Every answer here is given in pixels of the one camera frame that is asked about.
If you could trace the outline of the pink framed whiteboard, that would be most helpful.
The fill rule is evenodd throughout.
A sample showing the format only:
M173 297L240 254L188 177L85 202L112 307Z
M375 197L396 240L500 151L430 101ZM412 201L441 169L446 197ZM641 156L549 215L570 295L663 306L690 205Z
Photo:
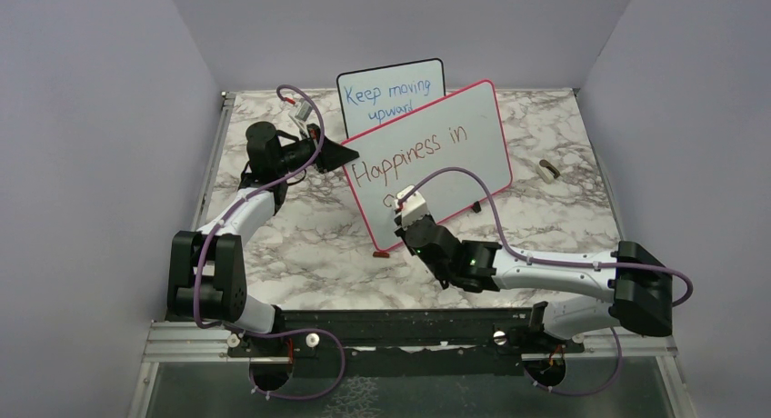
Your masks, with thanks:
M465 168L497 194L514 180L494 84L482 80L343 142L358 159L344 174L377 251L390 251L396 237L394 200L435 171L419 188L430 214L441 223L474 203L485 191Z

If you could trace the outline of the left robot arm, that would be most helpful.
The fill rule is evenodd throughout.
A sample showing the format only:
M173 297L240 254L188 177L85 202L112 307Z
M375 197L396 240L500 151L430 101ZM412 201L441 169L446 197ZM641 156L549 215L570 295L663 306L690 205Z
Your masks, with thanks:
M245 131L248 161L235 200L196 231L180 231L171 243L167 309L191 317L202 328L228 323L251 332L259 352L278 353L285 329L277 306L249 295L244 247L285 202L289 180L313 166L332 172L359 153L328 139L317 124L303 137L257 122Z

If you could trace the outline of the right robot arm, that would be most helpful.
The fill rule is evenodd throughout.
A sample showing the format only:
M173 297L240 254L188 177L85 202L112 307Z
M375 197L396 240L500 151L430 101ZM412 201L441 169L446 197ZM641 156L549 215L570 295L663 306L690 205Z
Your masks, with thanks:
M496 242L461 241L426 215L410 224L395 219L396 236L443 288L470 293L538 289L570 299L535 304L526 343L545 352L559 341L621 326L652 337L673 331L673 280L641 244L622 241L595 254L511 254Z

